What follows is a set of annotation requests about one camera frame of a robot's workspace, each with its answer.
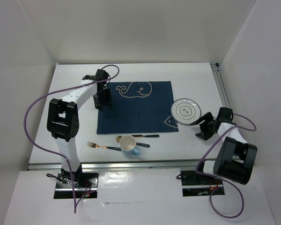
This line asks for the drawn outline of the white round plate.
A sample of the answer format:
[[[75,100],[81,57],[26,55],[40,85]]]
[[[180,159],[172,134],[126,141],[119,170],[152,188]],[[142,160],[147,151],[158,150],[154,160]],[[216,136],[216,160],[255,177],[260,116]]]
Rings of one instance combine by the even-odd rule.
[[[191,99],[180,98],[172,104],[171,115],[176,122],[190,125],[201,117],[201,108]]]

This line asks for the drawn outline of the blue fabric placemat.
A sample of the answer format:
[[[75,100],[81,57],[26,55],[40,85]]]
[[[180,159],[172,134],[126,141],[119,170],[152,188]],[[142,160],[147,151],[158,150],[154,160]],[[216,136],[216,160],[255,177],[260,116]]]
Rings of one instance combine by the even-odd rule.
[[[98,135],[177,132],[170,81],[112,82],[112,107],[99,111]]]

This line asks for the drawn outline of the gold fork dark handle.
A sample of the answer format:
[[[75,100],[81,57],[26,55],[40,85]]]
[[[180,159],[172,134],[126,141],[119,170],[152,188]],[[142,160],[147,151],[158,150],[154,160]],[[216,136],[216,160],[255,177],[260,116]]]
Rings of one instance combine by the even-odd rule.
[[[93,143],[93,142],[87,142],[87,145],[91,148],[102,148],[102,149],[110,149],[110,150],[121,151],[121,148],[119,148],[119,147],[102,146],[102,145],[98,145],[98,144]]]

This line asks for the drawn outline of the white and blue mug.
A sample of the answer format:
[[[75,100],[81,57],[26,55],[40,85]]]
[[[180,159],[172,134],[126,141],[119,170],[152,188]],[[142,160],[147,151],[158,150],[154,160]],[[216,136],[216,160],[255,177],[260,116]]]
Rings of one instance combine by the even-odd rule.
[[[137,158],[140,152],[136,148],[136,140],[131,135],[122,136],[119,140],[122,153],[127,158]]]

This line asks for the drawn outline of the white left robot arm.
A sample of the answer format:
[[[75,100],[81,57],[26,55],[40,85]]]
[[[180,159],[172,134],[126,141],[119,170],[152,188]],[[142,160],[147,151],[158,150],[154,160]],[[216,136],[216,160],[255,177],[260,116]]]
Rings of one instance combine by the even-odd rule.
[[[79,88],[61,99],[53,98],[49,102],[47,130],[63,155],[61,175],[72,187],[78,187],[83,182],[82,165],[75,144],[80,127],[78,111],[91,97],[97,110],[112,107],[111,91],[106,84],[109,78],[104,69],[98,69],[95,75],[84,76]]]

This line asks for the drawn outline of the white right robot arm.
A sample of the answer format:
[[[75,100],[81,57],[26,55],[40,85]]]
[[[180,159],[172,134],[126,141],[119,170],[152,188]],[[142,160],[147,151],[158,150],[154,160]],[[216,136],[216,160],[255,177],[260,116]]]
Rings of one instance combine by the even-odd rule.
[[[252,129],[238,126],[233,121],[234,116],[238,114],[233,113],[232,109],[221,107],[216,118],[208,112],[190,124],[199,125],[200,132],[196,136],[204,141],[215,134],[219,135],[196,166],[195,179],[198,183],[205,184],[211,177],[229,179],[242,185],[249,182],[258,148],[248,143],[239,133],[239,129],[254,132],[257,128],[255,124]],[[213,161],[211,173],[207,168],[200,166],[205,163],[207,155],[218,142],[222,142],[222,146],[216,160]]]

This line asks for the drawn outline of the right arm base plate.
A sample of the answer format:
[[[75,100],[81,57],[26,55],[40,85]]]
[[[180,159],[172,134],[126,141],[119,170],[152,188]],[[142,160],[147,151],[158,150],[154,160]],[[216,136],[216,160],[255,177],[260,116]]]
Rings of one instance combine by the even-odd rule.
[[[209,196],[213,191],[213,195],[225,195],[222,181],[195,171],[181,171],[176,179],[181,181],[183,197]]]

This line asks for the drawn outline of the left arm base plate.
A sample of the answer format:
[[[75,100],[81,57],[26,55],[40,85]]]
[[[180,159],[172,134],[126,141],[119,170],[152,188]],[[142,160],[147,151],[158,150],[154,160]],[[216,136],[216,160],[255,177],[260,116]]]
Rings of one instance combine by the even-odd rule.
[[[54,199],[72,199],[72,183],[68,178],[62,177],[61,173],[53,175],[47,173],[48,178],[56,180]],[[77,199],[86,195],[85,198],[97,198],[97,185],[99,174],[97,172],[84,173],[82,181],[74,181],[75,196]]]

